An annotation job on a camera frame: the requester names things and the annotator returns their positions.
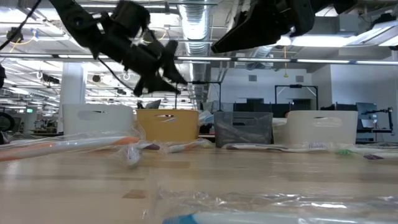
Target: lab workbench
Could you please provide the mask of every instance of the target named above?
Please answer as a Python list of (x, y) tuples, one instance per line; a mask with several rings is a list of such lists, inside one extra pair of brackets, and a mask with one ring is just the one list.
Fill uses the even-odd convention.
[(0, 223), (143, 223), (157, 187), (173, 191), (339, 196), (398, 194), (398, 164), (328, 153), (146, 151), (127, 169), (114, 151), (0, 163)]

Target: blue object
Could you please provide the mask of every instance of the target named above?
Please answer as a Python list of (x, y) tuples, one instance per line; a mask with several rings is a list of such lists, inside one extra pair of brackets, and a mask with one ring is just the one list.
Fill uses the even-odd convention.
[(193, 215), (182, 215), (179, 217), (168, 218), (163, 224), (199, 224), (193, 219)]

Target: toothbrush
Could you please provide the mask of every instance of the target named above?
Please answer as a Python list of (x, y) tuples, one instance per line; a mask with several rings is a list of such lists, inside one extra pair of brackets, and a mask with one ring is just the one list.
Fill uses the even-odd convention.
[(242, 213), (195, 213), (168, 218), (163, 224), (297, 224), (297, 223), (361, 223), (361, 224), (393, 224), (380, 220), (360, 218), (308, 217), (302, 218), (295, 214), (242, 212)]

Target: duct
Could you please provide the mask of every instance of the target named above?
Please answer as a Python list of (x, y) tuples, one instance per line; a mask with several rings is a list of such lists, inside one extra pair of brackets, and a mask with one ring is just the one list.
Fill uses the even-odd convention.
[[(187, 40), (208, 40), (210, 6), (204, 5), (179, 5), (178, 9), (182, 17), (182, 30)], [(185, 44), (189, 56), (204, 56), (209, 53), (209, 45), (206, 43), (188, 42)], [(210, 80), (210, 72), (206, 73), (207, 64), (191, 63), (190, 79), (207, 81)], [(202, 86), (193, 86), (194, 98), (203, 96)]]
[[(269, 56), (269, 53), (271, 52), (273, 46), (262, 46), (258, 47), (251, 55), (251, 58), (266, 58)], [(254, 70), (254, 69), (271, 69), (273, 66), (273, 63), (269, 62), (247, 62), (246, 63), (246, 69), (247, 70)]]

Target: yellow bin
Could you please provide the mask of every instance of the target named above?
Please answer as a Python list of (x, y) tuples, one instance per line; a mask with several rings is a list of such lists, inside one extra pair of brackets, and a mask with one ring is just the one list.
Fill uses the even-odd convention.
[(194, 110), (137, 110), (148, 141), (186, 142), (198, 139), (199, 112)]

